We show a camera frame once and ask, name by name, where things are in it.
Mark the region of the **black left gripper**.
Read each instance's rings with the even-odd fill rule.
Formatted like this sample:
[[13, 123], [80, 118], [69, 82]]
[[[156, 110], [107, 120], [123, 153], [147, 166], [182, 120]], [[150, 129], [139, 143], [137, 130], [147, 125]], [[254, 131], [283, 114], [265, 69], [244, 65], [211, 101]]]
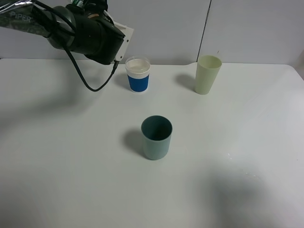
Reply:
[[69, 4], [68, 10], [73, 13], [76, 27], [69, 50], [100, 64], [111, 64], [123, 43], [124, 34], [105, 15], [107, 1], [84, 0], [82, 8]]

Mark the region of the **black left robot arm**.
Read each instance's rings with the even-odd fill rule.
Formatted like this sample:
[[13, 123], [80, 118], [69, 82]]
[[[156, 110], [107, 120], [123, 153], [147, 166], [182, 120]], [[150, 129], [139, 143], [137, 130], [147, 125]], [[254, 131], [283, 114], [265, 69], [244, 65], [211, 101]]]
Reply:
[[2, 0], [0, 25], [108, 65], [124, 57], [133, 31], [114, 22], [107, 10], [105, 0], [73, 0], [53, 8], [39, 0]]

